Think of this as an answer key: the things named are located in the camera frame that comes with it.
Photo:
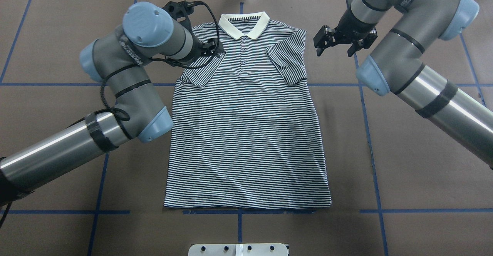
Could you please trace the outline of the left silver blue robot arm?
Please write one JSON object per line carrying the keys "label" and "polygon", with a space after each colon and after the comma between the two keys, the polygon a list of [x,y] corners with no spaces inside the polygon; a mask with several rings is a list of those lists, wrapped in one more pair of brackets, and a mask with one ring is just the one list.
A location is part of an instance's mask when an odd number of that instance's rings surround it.
{"label": "left silver blue robot arm", "polygon": [[100,84],[101,110],[90,112],[64,130],[11,156],[1,158],[1,205],[25,198],[36,189],[132,139],[146,143],[173,126],[171,115],[145,66],[164,62],[200,69],[223,53],[220,34],[203,42],[192,31],[189,16],[203,1],[151,2],[130,6],[121,25],[81,51],[79,61]]}

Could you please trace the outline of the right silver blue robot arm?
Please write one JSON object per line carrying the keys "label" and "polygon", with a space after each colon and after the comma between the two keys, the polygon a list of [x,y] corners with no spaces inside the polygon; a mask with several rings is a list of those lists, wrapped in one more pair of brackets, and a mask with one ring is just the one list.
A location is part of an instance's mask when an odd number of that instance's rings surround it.
{"label": "right silver blue robot arm", "polygon": [[492,112],[421,61],[436,40],[452,40],[479,12],[474,0],[346,0],[335,28],[314,36],[317,56],[350,44],[349,57],[371,47],[376,25],[395,8],[402,16],[356,70],[356,77],[380,96],[393,93],[492,167]]}

